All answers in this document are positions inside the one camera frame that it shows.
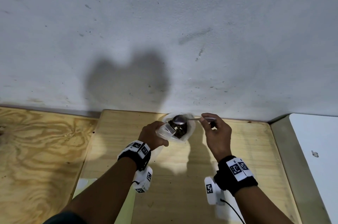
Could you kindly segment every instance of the metal spoon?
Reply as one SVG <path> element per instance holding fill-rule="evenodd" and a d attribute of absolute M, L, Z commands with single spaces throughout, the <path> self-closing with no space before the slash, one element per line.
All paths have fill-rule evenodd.
<path fill-rule="evenodd" d="M 207 120 L 208 123 L 216 121 L 214 117 L 204 117 L 204 119 Z M 174 124 L 185 124 L 189 120 L 199 120 L 199 118 L 187 118 L 184 115 L 177 115 L 173 118 L 172 122 Z"/>

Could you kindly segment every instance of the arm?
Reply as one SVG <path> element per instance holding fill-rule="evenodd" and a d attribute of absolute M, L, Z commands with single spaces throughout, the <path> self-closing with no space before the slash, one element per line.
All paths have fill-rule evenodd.
<path fill-rule="evenodd" d="M 203 117 L 215 117 L 216 128 Z M 204 113 L 200 122 L 205 130 L 206 143 L 217 162 L 232 155 L 230 149 L 231 127 L 218 115 Z M 237 205 L 247 224 L 292 224 L 285 214 L 257 186 L 241 188 L 234 195 Z"/>
<path fill-rule="evenodd" d="M 147 143 L 151 150 L 162 145 L 167 147 L 168 141 L 157 137 L 155 132 L 161 125 L 162 122 L 156 121 L 143 127 L 138 140 Z M 62 212 L 76 213 L 87 224 L 114 223 L 128 195 L 136 169 L 136 163 L 132 159 L 121 158 L 76 196 Z"/>

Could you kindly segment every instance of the black wrist strap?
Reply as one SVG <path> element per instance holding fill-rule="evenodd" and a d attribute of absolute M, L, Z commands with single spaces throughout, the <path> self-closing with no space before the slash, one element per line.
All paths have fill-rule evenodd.
<path fill-rule="evenodd" d="M 136 163 L 137 170 L 143 171 L 150 160 L 151 151 L 146 143 L 134 141 L 118 155 L 117 161 L 123 157 L 132 159 Z"/>
<path fill-rule="evenodd" d="M 232 196 L 241 188 L 258 185 L 243 160 L 233 155 L 223 158 L 218 163 L 218 169 L 214 181 L 222 190 L 228 190 Z"/>

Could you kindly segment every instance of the textured wall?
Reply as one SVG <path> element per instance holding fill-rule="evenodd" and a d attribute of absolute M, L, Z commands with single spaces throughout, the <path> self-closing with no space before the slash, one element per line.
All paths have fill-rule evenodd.
<path fill-rule="evenodd" d="M 0 0 L 0 104 L 338 115 L 337 0 Z"/>

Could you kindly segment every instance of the wood grain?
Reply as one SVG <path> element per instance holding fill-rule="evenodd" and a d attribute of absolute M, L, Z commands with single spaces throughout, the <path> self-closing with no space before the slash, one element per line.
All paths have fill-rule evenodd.
<path fill-rule="evenodd" d="M 96 123 L 0 107 L 1 224 L 41 224 L 67 204 Z"/>
<path fill-rule="evenodd" d="M 82 178 L 98 178 L 115 162 L 120 151 L 136 140 L 142 127 L 163 114 L 104 110 L 99 119 L 82 169 Z M 301 223 L 267 123 L 225 119 L 233 129 L 231 149 L 254 173 L 260 188 L 294 222 Z M 200 124 L 188 143 L 171 142 L 149 164 L 154 174 L 150 190 L 137 194 L 133 220 L 148 223 L 224 223 L 215 217 L 220 210 L 227 222 L 238 223 L 225 206 L 216 209 L 206 200 L 204 178 L 215 174 L 217 162 L 206 146 Z"/>

